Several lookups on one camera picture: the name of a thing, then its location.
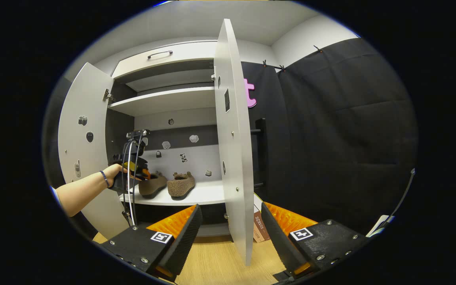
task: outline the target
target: hand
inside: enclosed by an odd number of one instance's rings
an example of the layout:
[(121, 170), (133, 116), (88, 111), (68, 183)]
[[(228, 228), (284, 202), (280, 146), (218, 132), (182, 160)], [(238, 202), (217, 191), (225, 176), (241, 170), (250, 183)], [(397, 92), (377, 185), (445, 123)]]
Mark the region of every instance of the hand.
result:
[(117, 174), (119, 174), (119, 171), (123, 171), (124, 173), (128, 173), (128, 169), (124, 168), (121, 166), (121, 164), (112, 164), (111, 166), (108, 166), (103, 170), (103, 173), (105, 173), (106, 179), (108, 180), (108, 185), (109, 187), (112, 187), (114, 184), (114, 178), (116, 177)]

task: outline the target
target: open cabinet door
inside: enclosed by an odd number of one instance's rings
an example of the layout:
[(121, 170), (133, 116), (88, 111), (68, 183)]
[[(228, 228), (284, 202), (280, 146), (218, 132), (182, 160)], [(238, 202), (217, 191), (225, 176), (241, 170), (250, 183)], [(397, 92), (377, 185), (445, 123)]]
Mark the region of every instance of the open cabinet door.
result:
[[(90, 63), (75, 77), (61, 110), (58, 131), (59, 161), (67, 183), (80, 180), (107, 168), (105, 119), (114, 79)], [(79, 124), (78, 117), (87, 117)], [(116, 192), (105, 189), (82, 210), (87, 220), (105, 238), (110, 239), (128, 228)]]
[(253, 161), (249, 113), (239, 50), (223, 20), (214, 56), (217, 136), (228, 226), (244, 263), (253, 247)]

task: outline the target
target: brown shoe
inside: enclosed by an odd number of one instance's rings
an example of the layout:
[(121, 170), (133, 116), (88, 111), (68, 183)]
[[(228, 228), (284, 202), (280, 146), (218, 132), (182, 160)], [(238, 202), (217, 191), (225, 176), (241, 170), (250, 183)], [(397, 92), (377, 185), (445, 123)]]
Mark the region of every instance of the brown shoe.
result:
[(166, 187), (167, 179), (161, 173), (151, 173), (149, 180), (138, 182), (138, 191), (146, 199), (156, 197), (159, 191)]
[(173, 200), (183, 200), (195, 187), (195, 177), (188, 171), (187, 174), (173, 174), (172, 181), (167, 182), (168, 193)]

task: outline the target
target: door hinge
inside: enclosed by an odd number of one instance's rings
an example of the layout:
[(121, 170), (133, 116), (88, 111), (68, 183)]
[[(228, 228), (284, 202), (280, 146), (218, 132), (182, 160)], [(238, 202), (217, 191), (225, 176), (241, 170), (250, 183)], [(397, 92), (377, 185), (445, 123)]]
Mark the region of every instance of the door hinge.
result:
[(116, 99), (112, 94), (108, 93), (108, 89), (105, 89), (105, 94), (103, 95), (103, 102), (105, 102), (108, 99), (108, 103), (114, 103)]

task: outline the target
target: bracelet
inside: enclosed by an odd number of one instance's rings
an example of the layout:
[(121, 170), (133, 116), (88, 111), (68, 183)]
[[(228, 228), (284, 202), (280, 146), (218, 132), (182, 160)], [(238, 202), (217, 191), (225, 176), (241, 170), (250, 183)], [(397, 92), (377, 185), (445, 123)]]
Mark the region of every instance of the bracelet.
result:
[(108, 184), (108, 180), (106, 179), (106, 176), (105, 176), (105, 173), (103, 171), (101, 171), (101, 175), (103, 175), (103, 178), (105, 179), (105, 182), (106, 182), (106, 187), (108, 188), (110, 185)]

